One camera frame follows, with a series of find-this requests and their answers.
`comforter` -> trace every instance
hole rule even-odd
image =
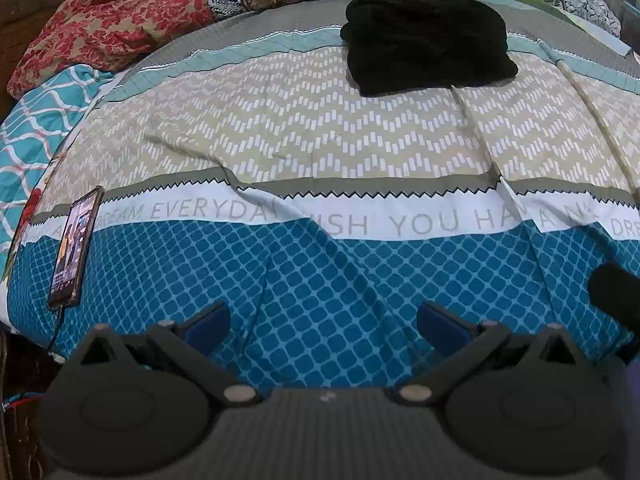
[[[230,18],[133,68],[86,118],[27,225],[8,316],[45,344],[69,205],[106,188],[78,308],[141,332],[223,299],[210,356],[261,390],[396,384],[434,355],[436,301],[519,332],[564,324],[589,358],[628,340],[590,305],[604,261],[640,271],[640,66],[536,9],[484,0],[518,75],[363,98],[340,40],[350,0]]]

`black towel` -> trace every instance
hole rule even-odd
[[[475,0],[353,0],[340,36],[363,96],[514,77],[504,20]]]

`phone screen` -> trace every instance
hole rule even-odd
[[[96,188],[71,207],[51,279],[49,306],[65,301],[72,304],[78,295],[84,256],[103,192]]]

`wooden headboard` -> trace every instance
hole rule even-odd
[[[0,0],[0,123],[15,105],[6,84],[24,51],[65,0]]]

